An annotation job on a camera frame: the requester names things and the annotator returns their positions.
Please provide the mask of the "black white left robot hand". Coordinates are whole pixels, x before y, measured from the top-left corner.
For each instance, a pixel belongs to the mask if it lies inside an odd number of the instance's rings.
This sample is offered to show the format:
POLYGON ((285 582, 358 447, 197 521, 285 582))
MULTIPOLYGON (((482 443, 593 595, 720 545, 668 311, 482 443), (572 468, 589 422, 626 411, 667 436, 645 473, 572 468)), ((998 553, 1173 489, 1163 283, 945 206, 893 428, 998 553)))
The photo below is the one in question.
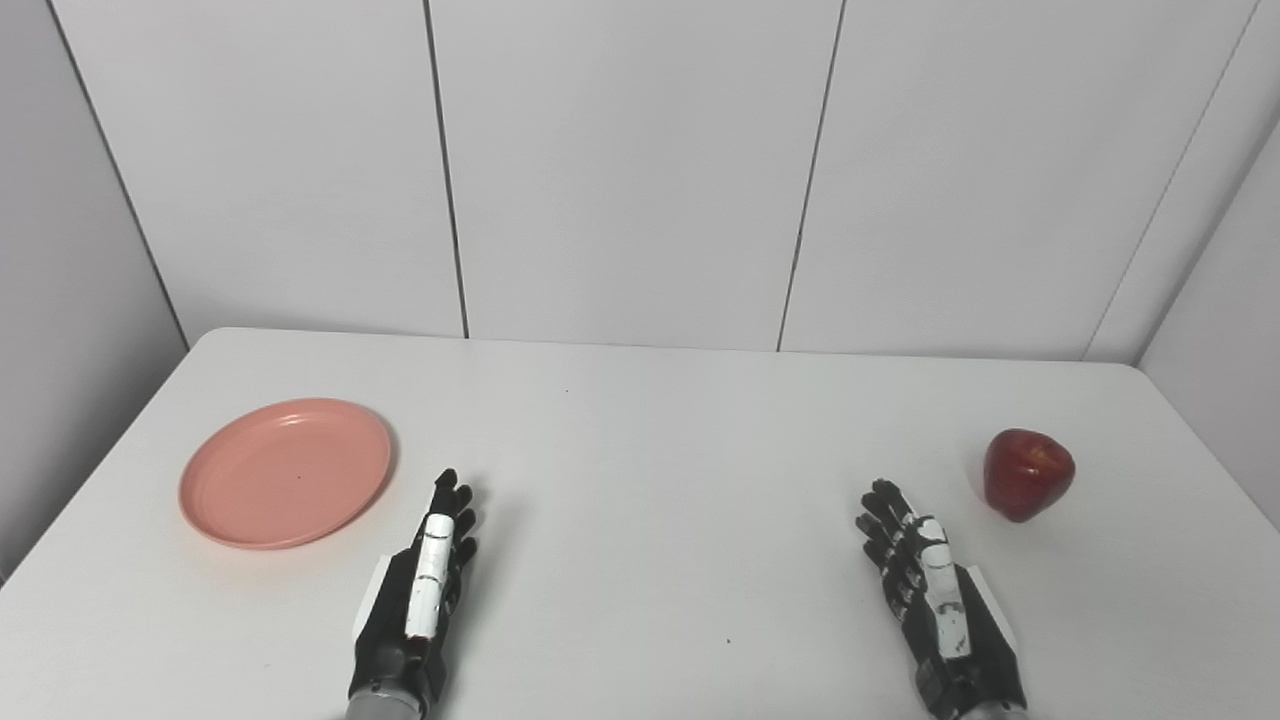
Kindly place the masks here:
POLYGON ((378 560, 355 619, 348 719, 425 719, 439 705, 445 638, 477 552, 472 501, 447 468, 410 544, 378 560))

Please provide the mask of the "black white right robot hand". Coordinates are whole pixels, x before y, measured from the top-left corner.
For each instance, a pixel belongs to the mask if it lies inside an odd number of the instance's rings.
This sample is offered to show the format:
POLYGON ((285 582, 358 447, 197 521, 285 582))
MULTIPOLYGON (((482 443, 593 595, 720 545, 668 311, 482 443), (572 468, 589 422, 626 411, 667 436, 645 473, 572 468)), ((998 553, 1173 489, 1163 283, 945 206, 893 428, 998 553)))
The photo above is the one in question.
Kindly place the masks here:
POLYGON ((1027 719, 1018 648, 986 579, 952 555, 940 520, 892 482, 860 498, 855 525, 884 602, 915 664, 913 684, 933 719, 1027 719))

